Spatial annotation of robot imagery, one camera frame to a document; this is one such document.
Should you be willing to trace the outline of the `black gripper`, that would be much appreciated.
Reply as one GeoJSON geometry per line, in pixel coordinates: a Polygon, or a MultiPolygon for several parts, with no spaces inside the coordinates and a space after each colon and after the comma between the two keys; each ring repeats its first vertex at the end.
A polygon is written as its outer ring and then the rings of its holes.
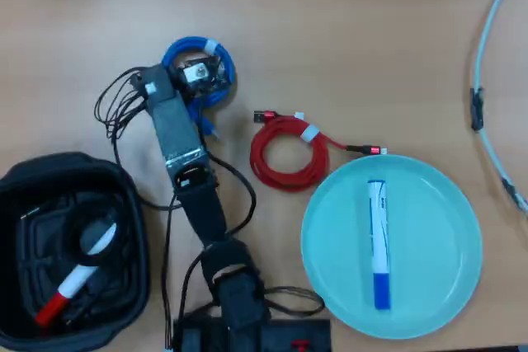
{"type": "Polygon", "coordinates": [[[169,72],[161,63],[148,67],[139,73],[139,85],[143,88],[149,106],[157,106],[165,101],[182,105],[182,96],[173,86],[169,72]]]}

